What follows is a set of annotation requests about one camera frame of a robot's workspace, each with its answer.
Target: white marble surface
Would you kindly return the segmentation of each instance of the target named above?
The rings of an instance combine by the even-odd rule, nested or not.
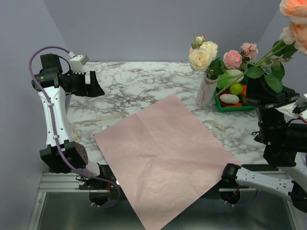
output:
[[[242,163],[266,163],[264,145],[253,140],[251,133],[258,130],[256,112],[219,113],[214,101],[206,109],[196,106],[195,98],[202,73],[192,72],[188,63],[169,62],[90,62],[85,70],[96,71],[105,96],[71,99],[68,121],[75,140],[85,146],[89,159],[106,163],[94,135],[150,104],[176,95],[201,120],[214,120],[226,130],[216,137]],[[217,128],[206,124],[214,134]]]

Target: orange rose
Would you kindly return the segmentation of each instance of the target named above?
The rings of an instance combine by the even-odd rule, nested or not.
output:
[[[307,24],[300,25],[290,22],[289,27],[283,29],[280,38],[287,45],[295,42],[294,47],[307,55]]]
[[[307,0],[282,0],[281,13],[296,24],[307,24]]]

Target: flower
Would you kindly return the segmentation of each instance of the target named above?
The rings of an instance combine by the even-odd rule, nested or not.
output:
[[[223,62],[228,69],[236,69],[242,64],[242,56],[238,51],[230,50],[224,54]]]
[[[242,49],[245,51],[246,56],[250,59],[250,60],[254,60],[258,54],[258,49],[257,49],[257,44],[255,43],[243,43],[242,44]]]
[[[202,44],[202,37],[196,37],[195,38],[195,43],[197,44],[197,45],[200,45],[200,44]]]
[[[205,71],[212,62],[210,52],[206,49],[194,49],[189,55],[190,65],[193,70]]]
[[[280,38],[287,45],[294,43],[294,47],[307,55],[307,24],[300,25],[290,22],[289,27],[283,29]]]
[[[296,24],[307,24],[307,0],[282,0],[281,13]]]
[[[213,60],[216,58],[217,54],[217,44],[214,42],[204,42],[200,46],[201,49],[206,49],[210,52],[210,58]]]

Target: pink sheet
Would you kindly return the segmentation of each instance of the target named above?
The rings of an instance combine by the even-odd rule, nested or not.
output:
[[[160,230],[206,193],[227,163],[241,165],[175,94],[95,140],[146,230]]]

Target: wrapping paper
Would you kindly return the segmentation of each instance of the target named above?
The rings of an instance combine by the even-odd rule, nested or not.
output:
[[[172,94],[95,140],[146,230],[160,230],[240,165]]]

